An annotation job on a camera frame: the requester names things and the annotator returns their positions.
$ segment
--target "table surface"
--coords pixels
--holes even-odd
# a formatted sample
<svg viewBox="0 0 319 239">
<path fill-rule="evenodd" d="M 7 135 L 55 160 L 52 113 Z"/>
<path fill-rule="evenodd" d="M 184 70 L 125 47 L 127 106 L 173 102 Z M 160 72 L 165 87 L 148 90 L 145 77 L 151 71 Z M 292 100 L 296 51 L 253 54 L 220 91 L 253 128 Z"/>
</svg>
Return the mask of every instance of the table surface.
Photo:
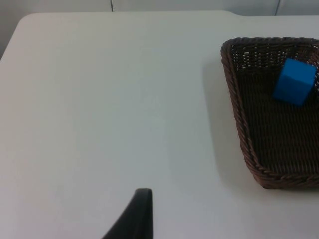
<svg viewBox="0 0 319 239">
<path fill-rule="evenodd" d="M 156 239 L 317 239 L 319 191 L 266 190 L 239 147 L 220 46 L 319 38 L 319 16 L 38 13 L 0 61 L 0 237 L 98 239 L 134 190 Z"/>
</svg>

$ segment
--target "wicker basket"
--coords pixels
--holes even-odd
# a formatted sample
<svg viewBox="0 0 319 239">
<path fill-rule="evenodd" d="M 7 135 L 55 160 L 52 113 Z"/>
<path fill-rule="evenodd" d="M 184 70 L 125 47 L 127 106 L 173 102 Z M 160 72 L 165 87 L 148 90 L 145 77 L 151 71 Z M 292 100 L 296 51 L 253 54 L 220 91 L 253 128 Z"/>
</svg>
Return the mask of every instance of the wicker basket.
<svg viewBox="0 0 319 239">
<path fill-rule="evenodd" d="M 272 98 L 286 58 L 319 67 L 319 41 L 236 38 L 223 44 L 221 56 L 240 146 L 257 182 L 264 188 L 319 186 L 316 90 L 302 107 Z"/>
</svg>

